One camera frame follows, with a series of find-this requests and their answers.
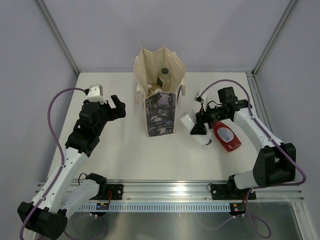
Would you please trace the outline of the clear square bottle black cap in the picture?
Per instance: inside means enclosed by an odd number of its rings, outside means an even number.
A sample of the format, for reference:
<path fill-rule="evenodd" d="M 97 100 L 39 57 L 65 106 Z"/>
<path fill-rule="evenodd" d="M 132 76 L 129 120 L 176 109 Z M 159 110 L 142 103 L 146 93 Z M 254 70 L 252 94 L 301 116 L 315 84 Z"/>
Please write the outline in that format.
<path fill-rule="evenodd" d="M 162 68 L 157 76 L 157 85 L 161 87 L 164 92 L 168 92 L 170 90 L 171 85 L 171 73 L 168 68 Z"/>

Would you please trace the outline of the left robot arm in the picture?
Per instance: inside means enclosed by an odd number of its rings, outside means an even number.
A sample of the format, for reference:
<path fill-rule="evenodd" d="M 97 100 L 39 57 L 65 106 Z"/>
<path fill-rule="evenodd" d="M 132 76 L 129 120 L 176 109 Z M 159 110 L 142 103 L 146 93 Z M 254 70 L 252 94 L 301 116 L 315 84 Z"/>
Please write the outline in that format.
<path fill-rule="evenodd" d="M 112 95 L 111 99 L 114 108 L 108 102 L 88 99 L 83 102 L 79 118 L 62 151 L 61 164 L 38 194 L 30 202 L 22 202 L 17 209 L 23 229 L 56 240 L 83 203 L 111 196 L 107 179 L 96 173 L 90 173 L 72 193 L 66 195 L 74 176 L 100 142 L 107 122 L 126 116 L 125 103 L 117 95 Z"/>

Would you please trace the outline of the pale green bottle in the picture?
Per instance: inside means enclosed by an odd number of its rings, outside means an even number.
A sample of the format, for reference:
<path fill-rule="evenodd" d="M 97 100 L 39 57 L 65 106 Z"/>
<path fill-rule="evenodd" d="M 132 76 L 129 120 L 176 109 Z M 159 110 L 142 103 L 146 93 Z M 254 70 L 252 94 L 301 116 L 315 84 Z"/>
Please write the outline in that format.
<path fill-rule="evenodd" d="M 154 94 L 153 92 L 153 86 L 151 84 L 147 85 L 148 95 L 151 96 Z"/>

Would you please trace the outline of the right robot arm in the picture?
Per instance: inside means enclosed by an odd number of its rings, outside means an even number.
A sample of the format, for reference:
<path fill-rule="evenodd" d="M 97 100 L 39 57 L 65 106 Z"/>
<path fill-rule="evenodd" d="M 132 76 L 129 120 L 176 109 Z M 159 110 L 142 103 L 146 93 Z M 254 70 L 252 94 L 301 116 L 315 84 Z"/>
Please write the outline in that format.
<path fill-rule="evenodd" d="M 250 98 L 239 100 L 232 87 L 218 90 L 220 103 L 211 108 L 198 93 L 195 101 L 201 104 L 198 112 L 190 116 L 190 135 L 200 144 L 211 141 L 209 131 L 222 129 L 223 120 L 231 120 L 246 134 L 257 151 L 253 169 L 231 175 L 222 188 L 224 195 L 237 199 L 249 189 L 289 184 L 296 177 L 296 148 L 275 137 L 253 113 Z"/>

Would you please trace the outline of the red bottle white label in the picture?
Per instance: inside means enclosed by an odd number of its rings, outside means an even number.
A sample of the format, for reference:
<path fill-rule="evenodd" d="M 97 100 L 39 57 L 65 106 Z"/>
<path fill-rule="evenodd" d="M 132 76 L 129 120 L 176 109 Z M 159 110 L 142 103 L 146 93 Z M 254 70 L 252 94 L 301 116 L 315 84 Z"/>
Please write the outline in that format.
<path fill-rule="evenodd" d="M 242 143 L 236 134 L 226 124 L 221 121 L 215 121 L 213 124 L 213 133 L 222 147 L 228 152 L 238 149 Z"/>

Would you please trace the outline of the white rectangular bottle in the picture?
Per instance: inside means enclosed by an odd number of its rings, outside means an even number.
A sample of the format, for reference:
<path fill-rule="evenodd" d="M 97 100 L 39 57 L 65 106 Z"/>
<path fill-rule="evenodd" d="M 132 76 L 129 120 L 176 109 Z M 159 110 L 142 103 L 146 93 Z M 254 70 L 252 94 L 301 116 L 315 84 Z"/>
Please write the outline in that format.
<path fill-rule="evenodd" d="M 180 120 L 199 145 L 207 146 L 212 142 L 212 133 L 209 128 L 205 126 L 199 113 L 190 109 Z"/>

